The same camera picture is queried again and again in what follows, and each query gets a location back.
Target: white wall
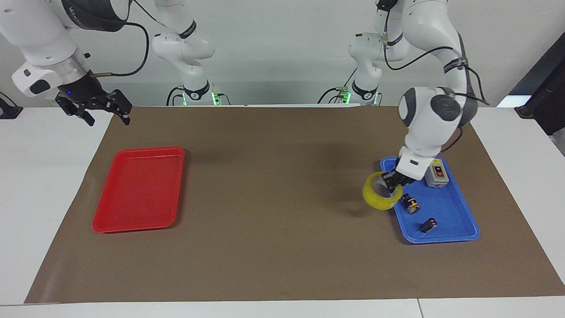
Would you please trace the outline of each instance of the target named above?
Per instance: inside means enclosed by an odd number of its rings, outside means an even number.
[[[139,0],[154,13],[152,0]],[[355,33],[373,30],[373,0],[228,1],[195,0],[191,9],[198,27],[217,42],[216,55],[203,61],[211,81],[235,104],[316,102],[324,90],[342,85],[355,62],[347,53]],[[487,99],[496,105],[565,32],[563,0],[451,0],[453,24],[462,34],[471,66],[481,74]],[[132,5],[130,21],[153,35],[162,27]],[[141,30],[118,33],[74,30],[73,37],[95,72],[135,69],[144,53]],[[410,58],[421,52],[412,49]],[[0,89],[24,106],[44,106],[43,98],[26,98],[11,82],[23,57],[0,37]],[[445,84],[434,57],[402,71],[383,64],[383,104],[396,104],[412,86]],[[176,71],[151,52],[146,67],[129,78],[102,79],[107,90],[120,88],[135,105],[164,104]]]

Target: red tray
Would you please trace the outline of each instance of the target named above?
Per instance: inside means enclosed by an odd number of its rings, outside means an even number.
[[[160,229],[173,223],[184,149],[159,147],[116,154],[92,221],[99,233]]]

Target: small black electronic component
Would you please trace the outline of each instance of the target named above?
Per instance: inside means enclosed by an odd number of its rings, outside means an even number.
[[[422,225],[420,225],[420,231],[427,233],[436,226],[437,226],[437,220],[431,217],[427,221],[425,221]]]
[[[402,202],[404,202],[406,209],[410,214],[413,214],[421,209],[420,204],[416,201],[416,199],[411,197],[408,193],[402,195]]]

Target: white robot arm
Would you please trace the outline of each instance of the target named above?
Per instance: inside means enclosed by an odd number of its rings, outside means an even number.
[[[126,24],[138,25],[127,22],[131,3],[132,0],[0,0],[0,33],[27,60],[12,76],[16,86],[29,97],[57,87],[59,106],[90,126],[94,118],[86,111],[89,109],[112,112],[129,124],[131,103],[119,90],[105,92],[98,78],[135,72],[92,73],[67,29],[116,32]],[[166,32],[155,36],[155,52],[181,72],[188,97],[185,99],[193,101],[191,104],[213,103],[212,85],[196,61],[214,55],[213,43],[196,29],[186,0],[155,0],[155,5],[167,27]],[[149,45],[149,35],[144,32]]]
[[[216,50],[214,43],[197,28],[187,0],[154,1],[168,29],[153,38],[153,50],[180,71],[188,105],[213,105],[213,85],[197,60],[211,58]]]
[[[408,134],[395,169],[383,176],[393,192],[399,184],[421,180],[454,131],[475,116],[477,100],[485,101],[475,97],[463,40],[449,20],[447,0],[377,0],[376,4],[376,29],[383,33],[356,36],[356,45],[350,47],[361,70],[352,82],[351,99],[357,95],[355,98],[368,101],[356,92],[355,85],[364,91],[376,91],[380,76],[366,75],[372,62],[385,61],[393,70],[404,68],[394,68],[389,62],[403,59],[408,44],[436,56],[444,67],[447,83],[447,87],[410,88],[400,100],[398,111]]]
[[[347,90],[351,92],[351,103],[372,105],[375,102],[382,70],[376,66],[377,61],[385,61],[383,37],[387,12],[377,11],[375,19],[376,33],[356,34],[349,44],[349,55],[357,62],[357,71]],[[393,41],[387,45],[388,61],[401,61],[410,49],[410,44],[402,34],[402,6],[394,6],[390,10],[388,36]]]
[[[68,0],[0,0],[0,33],[27,60],[12,75],[16,86],[29,97],[58,88],[59,106],[67,115],[76,115],[90,126],[94,118],[87,109],[103,109],[129,124],[132,104],[121,91],[107,93],[102,89],[66,30],[86,27],[83,23],[101,31],[119,30],[125,20],[118,16],[119,10],[112,9],[111,2],[90,1],[75,6]]]

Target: gray switch box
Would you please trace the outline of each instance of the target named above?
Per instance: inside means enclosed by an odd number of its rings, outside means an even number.
[[[443,188],[449,183],[449,177],[447,177],[447,171],[445,171],[444,163],[435,159],[432,165],[425,172],[425,182],[430,188]]]

